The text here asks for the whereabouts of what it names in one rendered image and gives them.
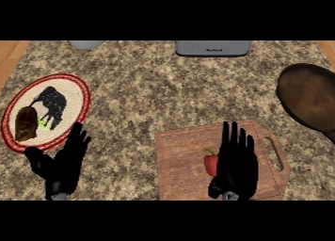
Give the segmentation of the grey rounded object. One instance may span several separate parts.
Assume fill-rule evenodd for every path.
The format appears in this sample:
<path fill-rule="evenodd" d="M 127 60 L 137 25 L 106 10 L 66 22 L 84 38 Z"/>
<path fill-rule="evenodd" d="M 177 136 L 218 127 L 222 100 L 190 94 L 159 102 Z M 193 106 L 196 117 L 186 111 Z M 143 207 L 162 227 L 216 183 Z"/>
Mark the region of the grey rounded object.
<path fill-rule="evenodd" d="M 70 45 L 78 49 L 93 49 L 98 47 L 104 42 L 101 40 L 70 40 Z"/>

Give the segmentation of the dark brown food piece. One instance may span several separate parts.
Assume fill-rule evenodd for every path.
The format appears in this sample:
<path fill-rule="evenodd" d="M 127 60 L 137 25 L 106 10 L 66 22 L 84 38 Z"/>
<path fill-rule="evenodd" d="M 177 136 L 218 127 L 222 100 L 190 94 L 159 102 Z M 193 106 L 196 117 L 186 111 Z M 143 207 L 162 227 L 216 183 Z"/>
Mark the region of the dark brown food piece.
<path fill-rule="evenodd" d="M 37 112 L 31 106 L 25 106 L 14 119 L 14 140 L 17 142 L 35 138 L 37 130 Z"/>

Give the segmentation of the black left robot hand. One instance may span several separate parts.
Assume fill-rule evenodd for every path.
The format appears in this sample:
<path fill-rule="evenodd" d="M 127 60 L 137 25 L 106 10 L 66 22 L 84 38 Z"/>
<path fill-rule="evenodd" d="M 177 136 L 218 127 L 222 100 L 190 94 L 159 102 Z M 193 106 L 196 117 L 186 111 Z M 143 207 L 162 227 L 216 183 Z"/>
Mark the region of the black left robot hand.
<path fill-rule="evenodd" d="M 85 150 L 91 137 L 85 135 L 84 126 L 75 122 L 63 148 L 54 157 L 32 146 L 23 151 L 32 172 L 44 179 L 45 200 L 59 193 L 70 194 L 76 190 Z"/>

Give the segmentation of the red bell pepper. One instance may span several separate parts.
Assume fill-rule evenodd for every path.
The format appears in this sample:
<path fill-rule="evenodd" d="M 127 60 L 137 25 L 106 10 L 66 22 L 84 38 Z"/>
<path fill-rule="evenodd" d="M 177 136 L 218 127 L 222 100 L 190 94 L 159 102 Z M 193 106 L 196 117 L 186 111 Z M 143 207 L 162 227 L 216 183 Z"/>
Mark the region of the red bell pepper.
<path fill-rule="evenodd" d="M 203 165 L 206 174 L 212 177 L 216 176 L 216 164 L 218 164 L 218 154 L 211 150 L 205 149 L 208 155 L 203 157 Z"/>

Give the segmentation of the oval red-rimmed placemat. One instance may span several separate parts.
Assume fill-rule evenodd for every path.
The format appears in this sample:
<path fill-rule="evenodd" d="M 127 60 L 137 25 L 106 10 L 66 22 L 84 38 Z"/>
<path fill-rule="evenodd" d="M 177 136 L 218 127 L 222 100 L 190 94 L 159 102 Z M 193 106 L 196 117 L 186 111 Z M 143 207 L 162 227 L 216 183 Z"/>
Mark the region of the oval red-rimmed placemat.
<path fill-rule="evenodd" d="M 14 120 L 20 109 L 31 106 L 37 112 L 35 138 L 14 140 Z M 6 108 L 0 135 L 7 147 L 23 153 L 29 146 L 42 151 L 65 143 L 73 123 L 84 122 L 91 106 L 85 81 L 66 73 L 37 79 L 14 95 Z"/>

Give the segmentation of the wooden cutting board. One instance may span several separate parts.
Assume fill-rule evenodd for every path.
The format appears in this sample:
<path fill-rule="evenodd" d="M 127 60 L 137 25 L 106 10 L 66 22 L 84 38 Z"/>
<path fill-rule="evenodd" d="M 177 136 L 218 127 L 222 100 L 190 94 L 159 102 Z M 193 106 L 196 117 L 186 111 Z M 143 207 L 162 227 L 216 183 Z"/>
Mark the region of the wooden cutting board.
<path fill-rule="evenodd" d="M 252 135 L 259 164 L 253 199 L 281 201 L 290 168 L 276 135 L 255 120 L 237 121 Z M 222 124 L 187 127 L 155 133 L 157 194 L 163 201 L 205 200 L 211 176 L 203 166 L 205 149 L 216 151 L 222 140 Z"/>

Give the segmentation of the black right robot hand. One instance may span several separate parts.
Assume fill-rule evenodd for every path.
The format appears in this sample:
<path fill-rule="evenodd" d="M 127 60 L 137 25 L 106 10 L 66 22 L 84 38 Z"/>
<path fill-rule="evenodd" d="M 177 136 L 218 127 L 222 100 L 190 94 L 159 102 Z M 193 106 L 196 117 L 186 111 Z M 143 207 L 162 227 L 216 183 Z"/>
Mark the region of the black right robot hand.
<path fill-rule="evenodd" d="M 208 185 L 208 196 L 216 199 L 225 192 L 239 195 L 239 201 L 249 201 L 258 183 L 258 158 L 252 135 L 237 126 L 224 122 L 222 142 L 218 153 L 216 176 Z"/>

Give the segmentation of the grey flat appliance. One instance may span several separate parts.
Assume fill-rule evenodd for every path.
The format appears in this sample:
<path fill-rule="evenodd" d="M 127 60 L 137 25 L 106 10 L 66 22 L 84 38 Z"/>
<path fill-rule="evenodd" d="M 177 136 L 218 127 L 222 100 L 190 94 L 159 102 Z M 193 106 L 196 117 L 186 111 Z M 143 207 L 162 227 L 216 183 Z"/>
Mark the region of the grey flat appliance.
<path fill-rule="evenodd" d="M 177 40 L 175 52 L 180 56 L 245 56 L 250 40 Z"/>

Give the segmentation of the dark brown pan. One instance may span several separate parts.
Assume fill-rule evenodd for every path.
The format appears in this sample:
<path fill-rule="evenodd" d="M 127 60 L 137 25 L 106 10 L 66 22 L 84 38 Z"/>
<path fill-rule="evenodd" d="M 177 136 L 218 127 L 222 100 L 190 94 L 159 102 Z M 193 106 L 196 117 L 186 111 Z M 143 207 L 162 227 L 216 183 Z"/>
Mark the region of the dark brown pan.
<path fill-rule="evenodd" d="M 293 64 L 280 72 L 274 92 L 293 120 L 335 145 L 335 72 L 309 63 Z"/>

